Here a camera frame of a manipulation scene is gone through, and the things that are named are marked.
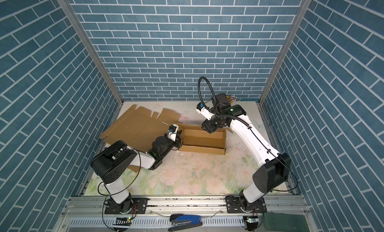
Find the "black mounting plate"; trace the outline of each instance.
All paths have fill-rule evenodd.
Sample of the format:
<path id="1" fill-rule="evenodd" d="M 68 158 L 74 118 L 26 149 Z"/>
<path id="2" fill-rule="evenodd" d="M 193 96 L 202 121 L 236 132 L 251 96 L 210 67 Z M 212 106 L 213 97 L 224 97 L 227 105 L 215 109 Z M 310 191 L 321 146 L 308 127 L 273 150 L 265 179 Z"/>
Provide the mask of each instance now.
<path id="1" fill-rule="evenodd" d="M 247 213 L 236 202 L 234 201 L 233 203 L 227 203 L 227 213 L 228 214 Z M 263 197 L 259 198 L 254 203 L 255 203 L 255 208 L 257 213 L 266 213 L 266 205 Z"/>
<path id="2" fill-rule="evenodd" d="M 134 205 L 136 205 L 136 214 L 145 214 L 145 211 L 147 209 L 148 198 L 132 198 L 132 200 L 133 200 L 133 208 L 135 207 Z M 121 215 L 118 211 L 115 211 L 113 209 L 113 206 L 106 207 L 104 214 Z"/>

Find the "blue brick wall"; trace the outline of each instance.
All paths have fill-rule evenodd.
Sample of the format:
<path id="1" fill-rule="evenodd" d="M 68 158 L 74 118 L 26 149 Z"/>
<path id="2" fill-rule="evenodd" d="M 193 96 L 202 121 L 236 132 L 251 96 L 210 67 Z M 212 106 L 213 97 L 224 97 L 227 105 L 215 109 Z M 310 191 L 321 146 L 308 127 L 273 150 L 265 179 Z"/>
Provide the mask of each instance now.
<path id="1" fill-rule="evenodd" d="M 384 0 L 313 0 L 267 96 L 319 231 L 384 231 Z"/>
<path id="2" fill-rule="evenodd" d="M 0 0 L 0 231 L 51 230 L 117 102 L 56 0 Z"/>
<path id="3" fill-rule="evenodd" d="M 256 100 L 301 0 L 69 1 L 125 100 Z"/>

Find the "blue stapler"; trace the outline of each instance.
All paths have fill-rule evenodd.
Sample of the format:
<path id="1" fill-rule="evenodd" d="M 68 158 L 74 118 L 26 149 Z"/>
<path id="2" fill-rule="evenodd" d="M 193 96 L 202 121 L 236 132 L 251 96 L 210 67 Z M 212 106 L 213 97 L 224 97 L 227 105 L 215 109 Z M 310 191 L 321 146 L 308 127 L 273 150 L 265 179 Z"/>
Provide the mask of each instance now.
<path id="1" fill-rule="evenodd" d="M 173 214 L 170 216 L 169 221 L 172 223 L 172 227 L 168 231 L 189 229 L 203 225 L 201 216 L 191 214 Z"/>

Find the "floral tablecloth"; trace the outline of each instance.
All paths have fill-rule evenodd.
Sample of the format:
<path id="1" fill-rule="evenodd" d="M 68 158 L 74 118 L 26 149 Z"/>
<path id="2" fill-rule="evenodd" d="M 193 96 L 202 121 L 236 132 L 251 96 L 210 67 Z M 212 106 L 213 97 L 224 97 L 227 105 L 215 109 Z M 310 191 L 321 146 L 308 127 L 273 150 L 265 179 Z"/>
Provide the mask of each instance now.
<path id="1" fill-rule="evenodd" d="M 261 118 L 252 119 L 252 123 L 262 135 L 266 134 Z M 134 195 L 237 194 L 252 182 L 257 169 L 255 159 L 240 137 L 227 133 L 226 155 L 170 151 L 156 170 L 142 168 L 129 191 Z M 135 176 L 135 172 L 127 169 L 122 180 L 128 185 Z M 101 178 L 93 173 L 84 195 L 98 195 L 100 182 Z M 103 194 L 108 193 L 104 186 L 100 188 Z M 278 189 L 286 190 L 285 184 Z"/>

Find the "open cardboard box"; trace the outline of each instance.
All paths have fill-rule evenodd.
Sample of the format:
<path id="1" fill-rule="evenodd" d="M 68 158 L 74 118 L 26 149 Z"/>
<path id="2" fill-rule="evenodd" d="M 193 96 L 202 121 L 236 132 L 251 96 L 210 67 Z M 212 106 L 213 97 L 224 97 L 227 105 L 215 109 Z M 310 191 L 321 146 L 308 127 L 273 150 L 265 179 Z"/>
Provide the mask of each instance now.
<path id="1" fill-rule="evenodd" d="M 182 129 L 183 146 L 179 151 L 225 155 L 225 139 L 228 129 L 217 129 L 209 134 L 201 125 L 178 124 Z"/>
<path id="2" fill-rule="evenodd" d="M 168 132 L 170 125 L 178 124 L 180 114 L 170 109 L 162 112 L 152 112 L 142 106 L 132 105 L 122 114 L 100 138 L 106 143 L 113 144 L 118 140 L 142 152 L 152 148 L 152 142 L 159 136 Z M 226 129 L 217 129 L 209 134 L 201 128 L 201 125 L 178 124 L 182 129 L 183 146 L 179 151 L 206 154 L 225 154 Z M 134 172 L 138 166 L 128 166 Z"/>

